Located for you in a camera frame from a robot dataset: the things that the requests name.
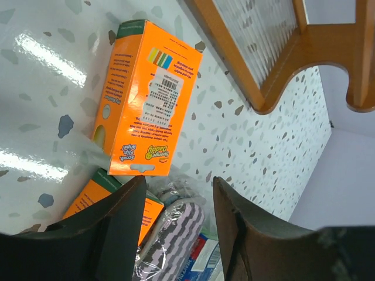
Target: plastic bag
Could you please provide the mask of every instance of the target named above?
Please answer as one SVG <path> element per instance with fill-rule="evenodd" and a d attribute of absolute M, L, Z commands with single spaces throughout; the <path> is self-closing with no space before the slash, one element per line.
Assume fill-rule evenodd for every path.
<path fill-rule="evenodd" d="M 147 182 L 148 190 L 166 209 L 146 237 L 146 243 L 138 247 L 133 280 L 175 280 L 189 259 L 202 226 L 212 224 L 212 191 L 211 198 L 205 198 L 203 184 L 175 166 L 169 176 L 148 177 Z"/>
<path fill-rule="evenodd" d="M 192 197 L 202 206 L 205 214 L 202 233 L 209 238 L 217 239 L 217 227 L 213 205 L 212 186 L 205 181 L 198 181 L 181 173 L 172 165 L 166 177 L 147 177 L 148 189 L 161 201 L 168 194 L 175 198 Z"/>

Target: terrazzo pattern surface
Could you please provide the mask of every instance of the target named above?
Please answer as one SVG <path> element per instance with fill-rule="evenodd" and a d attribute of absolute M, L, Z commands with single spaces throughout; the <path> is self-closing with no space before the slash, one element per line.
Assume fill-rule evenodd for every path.
<path fill-rule="evenodd" d="M 2 1 L 0 231 L 61 219 L 97 148 L 90 136 L 120 22 L 148 18 L 203 52 L 173 164 L 211 188 L 226 179 L 288 219 L 330 137 L 318 68 L 292 79 L 276 110 L 245 102 L 182 1 Z"/>

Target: scrub daddy box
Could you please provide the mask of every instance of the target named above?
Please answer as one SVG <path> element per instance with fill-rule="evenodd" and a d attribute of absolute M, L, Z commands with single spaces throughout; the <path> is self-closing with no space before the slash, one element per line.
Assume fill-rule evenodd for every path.
<path fill-rule="evenodd" d="M 80 195 L 73 201 L 63 218 L 70 217 L 79 211 L 93 205 L 101 199 L 112 194 L 122 186 L 114 177 L 109 176 L 104 169 L 98 169 L 92 179 L 87 183 Z M 141 233 L 138 245 L 143 241 L 148 231 L 163 210 L 164 205 L 155 196 L 146 195 Z"/>
<path fill-rule="evenodd" d="M 120 25 L 93 135 L 108 174 L 168 175 L 201 59 L 147 20 Z"/>

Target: barcode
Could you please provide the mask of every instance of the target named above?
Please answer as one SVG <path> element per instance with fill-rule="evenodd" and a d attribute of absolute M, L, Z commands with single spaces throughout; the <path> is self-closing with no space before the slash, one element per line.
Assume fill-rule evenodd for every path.
<path fill-rule="evenodd" d="M 163 79 L 163 82 L 162 84 L 165 86 L 165 87 L 168 87 L 172 90 L 175 90 L 177 88 L 177 84 L 173 83 L 173 82 L 170 82 L 168 81 L 167 79 Z"/>
<path fill-rule="evenodd" d="M 219 245 L 217 244 L 215 250 L 213 251 L 210 259 L 209 259 L 209 263 L 207 264 L 207 268 L 214 268 L 218 261 L 220 259 L 220 247 Z"/>

